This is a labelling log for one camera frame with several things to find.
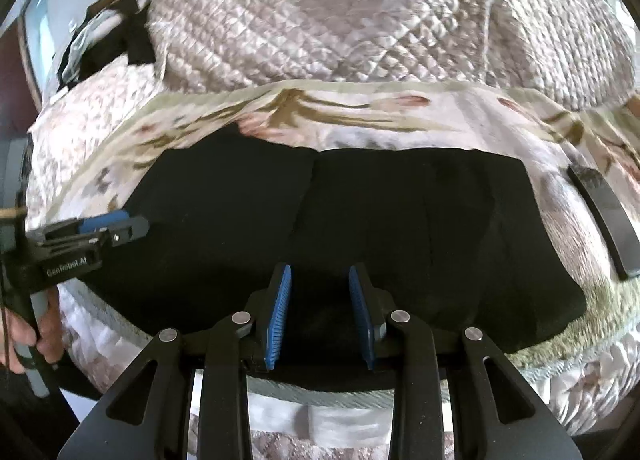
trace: silver screw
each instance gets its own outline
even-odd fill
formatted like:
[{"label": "silver screw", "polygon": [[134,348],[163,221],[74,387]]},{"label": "silver screw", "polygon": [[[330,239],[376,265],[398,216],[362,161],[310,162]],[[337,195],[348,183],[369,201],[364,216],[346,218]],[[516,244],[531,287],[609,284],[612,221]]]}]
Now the silver screw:
[{"label": "silver screw", "polygon": [[472,341],[479,341],[482,339],[482,330],[475,326],[470,326],[465,330],[465,337]]},{"label": "silver screw", "polygon": [[178,337],[178,332],[173,328],[165,328],[160,332],[160,340],[163,343],[170,343]]},{"label": "silver screw", "polygon": [[244,310],[242,312],[236,312],[231,316],[231,321],[233,321],[237,325],[243,325],[251,321],[251,314],[245,312]]},{"label": "silver screw", "polygon": [[411,316],[404,310],[394,310],[391,313],[391,319],[393,319],[396,323],[406,323],[407,321],[409,321],[409,319],[411,319]]}]

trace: metal rivet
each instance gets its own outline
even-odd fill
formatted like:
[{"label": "metal rivet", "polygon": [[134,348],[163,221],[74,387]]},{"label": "metal rivet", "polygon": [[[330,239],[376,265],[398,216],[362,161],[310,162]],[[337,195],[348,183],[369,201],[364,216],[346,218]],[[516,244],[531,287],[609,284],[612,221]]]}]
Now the metal rivet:
[{"label": "metal rivet", "polygon": [[165,328],[160,332],[160,340],[163,343],[170,343],[178,337],[178,332],[173,328]]},{"label": "metal rivet", "polygon": [[251,321],[251,314],[245,312],[244,310],[242,312],[236,312],[231,316],[231,321],[233,321],[237,325],[243,325]]},{"label": "metal rivet", "polygon": [[471,339],[472,341],[479,341],[482,339],[482,330],[475,326],[470,326],[465,330],[465,336],[467,339]]},{"label": "metal rivet", "polygon": [[391,313],[391,319],[393,319],[396,323],[406,323],[410,318],[411,316],[409,315],[409,313],[405,312],[404,310],[394,310]]}]

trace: quilted fabric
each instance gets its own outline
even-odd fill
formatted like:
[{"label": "quilted fabric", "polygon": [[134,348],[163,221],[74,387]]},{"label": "quilted fabric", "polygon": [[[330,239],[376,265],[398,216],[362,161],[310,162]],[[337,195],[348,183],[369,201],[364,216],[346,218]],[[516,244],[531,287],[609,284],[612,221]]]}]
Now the quilted fabric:
[{"label": "quilted fabric", "polygon": [[528,87],[620,106],[630,39],[603,0],[151,0],[167,84],[196,92],[315,78]]}]

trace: blue gripper pad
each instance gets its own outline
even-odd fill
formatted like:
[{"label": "blue gripper pad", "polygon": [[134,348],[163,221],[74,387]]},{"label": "blue gripper pad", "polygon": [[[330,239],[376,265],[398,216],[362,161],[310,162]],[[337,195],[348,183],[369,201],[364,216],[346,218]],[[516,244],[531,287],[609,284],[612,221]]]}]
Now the blue gripper pad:
[{"label": "blue gripper pad", "polygon": [[349,294],[351,296],[351,305],[353,306],[353,315],[356,319],[360,353],[369,370],[372,370],[376,361],[376,353],[373,348],[374,330],[355,266],[349,269]]},{"label": "blue gripper pad", "polygon": [[129,218],[129,213],[120,209],[118,211],[112,211],[105,215],[94,216],[92,218],[86,218],[78,225],[78,234],[93,233],[103,227],[108,227],[116,222],[121,222]]},{"label": "blue gripper pad", "polygon": [[273,370],[276,361],[280,357],[284,327],[287,321],[287,308],[291,294],[291,267],[285,265],[280,277],[278,294],[273,303],[273,312],[267,326],[267,345],[264,353],[264,362],[269,371]]}]

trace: human hand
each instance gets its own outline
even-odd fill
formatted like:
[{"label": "human hand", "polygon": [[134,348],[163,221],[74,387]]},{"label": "human hand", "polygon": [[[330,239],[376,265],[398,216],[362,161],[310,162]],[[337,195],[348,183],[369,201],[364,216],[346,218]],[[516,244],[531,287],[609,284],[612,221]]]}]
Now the human hand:
[{"label": "human hand", "polygon": [[[60,300],[56,287],[47,290],[49,308],[40,318],[38,328],[40,329],[40,340],[36,343],[36,332],[19,315],[14,314],[9,309],[5,309],[6,323],[9,338],[9,369],[14,374],[23,374],[24,367],[20,364],[15,354],[14,343],[27,346],[36,345],[38,351],[44,356],[47,363],[57,363],[65,352],[62,344],[62,321],[60,318]],[[0,318],[0,363],[6,366],[7,360],[4,356],[5,332],[2,328]]]}]

